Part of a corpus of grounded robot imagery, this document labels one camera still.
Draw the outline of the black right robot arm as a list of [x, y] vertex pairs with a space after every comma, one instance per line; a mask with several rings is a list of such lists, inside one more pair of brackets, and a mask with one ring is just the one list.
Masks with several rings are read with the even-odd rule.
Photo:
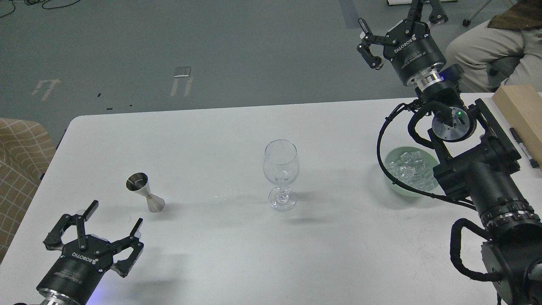
[[[407, 17], [385, 36], [374, 35], [366, 20], [358, 19], [357, 50], [367, 64], [378, 70], [389, 60], [403, 85], [416, 85], [418, 95], [385, 118], [377, 139], [378, 163], [392, 183], [407, 191], [476, 210], [482, 227], [462, 218], [451, 228], [453, 266], [471, 280], [491, 282], [499, 304], [540, 305], [541, 219], [511, 178], [520, 170], [520, 152], [481, 99], [465, 106], [459, 96], [463, 69], [458, 64], [445, 68], [422, 10], [423, 1], [413, 0]], [[413, 113], [412, 139], [435, 150], [439, 164], [432, 172], [444, 195], [408, 186], [385, 168], [382, 137], [404, 110]]]

